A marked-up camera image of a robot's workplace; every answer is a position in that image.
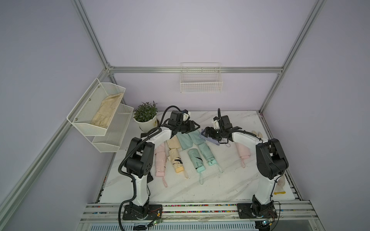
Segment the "yellow umbrella sleeve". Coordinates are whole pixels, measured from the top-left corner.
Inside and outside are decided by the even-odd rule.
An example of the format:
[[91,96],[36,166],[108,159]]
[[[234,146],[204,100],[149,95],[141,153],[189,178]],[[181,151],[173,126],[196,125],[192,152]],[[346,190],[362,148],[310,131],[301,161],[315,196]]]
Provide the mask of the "yellow umbrella sleeve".
[[171,139],[167,140],[166,142],[170,150],[182,148],[177,136],[173,136]]

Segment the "green umbrella sleeve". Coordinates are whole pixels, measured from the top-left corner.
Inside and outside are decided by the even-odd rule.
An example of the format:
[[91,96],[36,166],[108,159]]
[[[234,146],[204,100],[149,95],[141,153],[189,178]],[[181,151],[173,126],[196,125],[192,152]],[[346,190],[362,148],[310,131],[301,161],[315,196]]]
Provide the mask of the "green umbrella sleeve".
[[177,133],[176,136],[179,140],[182,150],[187,150],[193,147],[193,141],[188,134]]
[[200,145],[202,143],[205,143],[206,140],[204,138],[201,137],[201,133],[199,130],[196,130],[196,131],[192,131],[188,134],[192,140],[192,142],[195,144],[195,145]]

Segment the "green umbrella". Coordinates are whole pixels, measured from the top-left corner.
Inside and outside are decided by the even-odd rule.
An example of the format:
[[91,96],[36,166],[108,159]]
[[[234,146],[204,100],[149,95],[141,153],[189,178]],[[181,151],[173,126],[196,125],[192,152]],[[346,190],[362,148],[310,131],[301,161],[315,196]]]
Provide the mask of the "green umbrella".
[[203,185],[204,184],[204,179],[203,179],[202,173],[206,170],[206,168],[204,166],[203,160],[200,156],[200,153],[199,153],[198,149],[195,149],[195,148],[190,149],[188,151],[188,156],[189,156],[195,170],[199,174],[199,183],[201,185]]
[[217,162],[214,154],[212,153],[210,147],[208,146],[207,143],[201,143],[199,146],[198,146],[201,154],[203,155],[203,157],[206,159],[206,162],[208,163],[209,166],[217,166],[218,170],[220,173],[223,173],[224,170],[222,169],[222,167],[219,165],[219,163]]

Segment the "pink umbrella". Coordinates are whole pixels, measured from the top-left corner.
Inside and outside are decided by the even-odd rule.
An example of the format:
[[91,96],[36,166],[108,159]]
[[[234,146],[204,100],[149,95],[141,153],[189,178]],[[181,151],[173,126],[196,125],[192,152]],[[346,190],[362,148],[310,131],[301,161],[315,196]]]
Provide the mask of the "pink umbrella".
[[246,167],[245,161],[250,158],[251,151],[248,147],[240,143],[236,143],[236,147],[237,147],[237,151],[238,151],[238,154],[241,160],[241,166],[245,168]]
[[162,143],[158,148],[155,149],[155,167],[156,167],[156,177],[162,178],[162,182],[165,188],[168,187],[165,180],[166,171],[166,148],[165,144]]

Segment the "yellow umbrella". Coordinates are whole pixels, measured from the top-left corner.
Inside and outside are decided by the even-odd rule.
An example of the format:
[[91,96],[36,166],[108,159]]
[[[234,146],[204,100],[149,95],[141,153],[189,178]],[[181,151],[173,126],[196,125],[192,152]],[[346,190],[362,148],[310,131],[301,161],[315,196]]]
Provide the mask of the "yellow umbrella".
[[183,161],[182,161],[177,149],[170,149],[169,150],[169,158],[170,158],[170,161],[172,163],[172,166],[174,168],[175,173],[177,173],[177,174],[182,173],[184,175],[184,177],[186,179],[188,179],[189,176],[188,176],[188,174],[185,170]]

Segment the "purple umbrella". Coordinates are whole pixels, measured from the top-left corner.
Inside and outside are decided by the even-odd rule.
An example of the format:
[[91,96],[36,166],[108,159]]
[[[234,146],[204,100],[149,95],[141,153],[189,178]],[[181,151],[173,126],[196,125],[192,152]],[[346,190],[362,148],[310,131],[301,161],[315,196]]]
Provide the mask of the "purple umbrella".
[[215,144],[217,146],[220,146],[220,145],[223,144],[226,147],[231,147],[231,144],[229,144],[229,143],[219,143],[217,140],[215,140],[215,139],[213,139],[211,137],[205,137],[202,133],[199,135],[199,137],[202,138],[202,139],[204,139],[204,140],[206,140],[206,141],[208,141],[208,142],[210,142],[210,143],[213,143],[213,144]]

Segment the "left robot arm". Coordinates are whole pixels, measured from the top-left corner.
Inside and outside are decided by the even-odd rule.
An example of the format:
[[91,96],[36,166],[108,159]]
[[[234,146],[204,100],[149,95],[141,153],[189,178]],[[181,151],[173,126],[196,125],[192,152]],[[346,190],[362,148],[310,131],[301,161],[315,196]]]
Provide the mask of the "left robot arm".
[[141,217],[149,213],[147,177],[153,166],[155,149],[177,133],[187,134],[200,128],[198,123],[190,119],[188,110],[181,110],[177,106],[168,107],[163,115],[171,108],[174,110],[168,119],[162,117],[158,126],[142,133],[140,138],[131,139],[126,156],[118,167],[118,173],[129,177],[133,184],[133,197],[124,202],[128,204],[126,213]]

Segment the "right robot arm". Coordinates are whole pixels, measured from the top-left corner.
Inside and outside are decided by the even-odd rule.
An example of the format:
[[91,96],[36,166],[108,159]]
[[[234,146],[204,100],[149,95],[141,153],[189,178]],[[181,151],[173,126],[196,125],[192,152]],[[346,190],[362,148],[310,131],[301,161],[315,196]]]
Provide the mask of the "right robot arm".
[[233,126],[227,115],[221,115],[218,109],[217,116],[214,117],[213,126],[206,127],[201,133],[204,137],[211,138],[220,144],[234,142],[247,148],[255,147],[256,166],[260,173],[259,184],[256,193],[252,197],[252,202],[246,207],[239,205],[240,216],[246,215],[247,218],[275,218],[277,215],[273,211],[274,189],[286,169],[289,167],[288,160],[278,139],[264,141],[261,137],[241,127]]

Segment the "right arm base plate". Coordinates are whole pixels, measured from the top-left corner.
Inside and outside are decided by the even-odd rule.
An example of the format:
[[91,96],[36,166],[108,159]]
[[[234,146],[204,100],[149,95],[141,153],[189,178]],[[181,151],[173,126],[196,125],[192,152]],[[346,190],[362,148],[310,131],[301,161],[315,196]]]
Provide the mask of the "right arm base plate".
[[275,207],[272,202],[266,205],[260,205],[259,202],[239,203],[237,204],[237,211],[240,219],[252,218],[278,218]]

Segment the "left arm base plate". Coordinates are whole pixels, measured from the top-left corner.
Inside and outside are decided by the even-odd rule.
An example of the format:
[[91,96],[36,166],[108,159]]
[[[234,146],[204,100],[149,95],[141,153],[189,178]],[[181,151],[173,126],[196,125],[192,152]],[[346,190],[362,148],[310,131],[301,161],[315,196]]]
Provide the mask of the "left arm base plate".
[[145,204],[137,206],[130,203],[124,207],[122,220],[154,220],[161,218],[163,206],[159,204]]

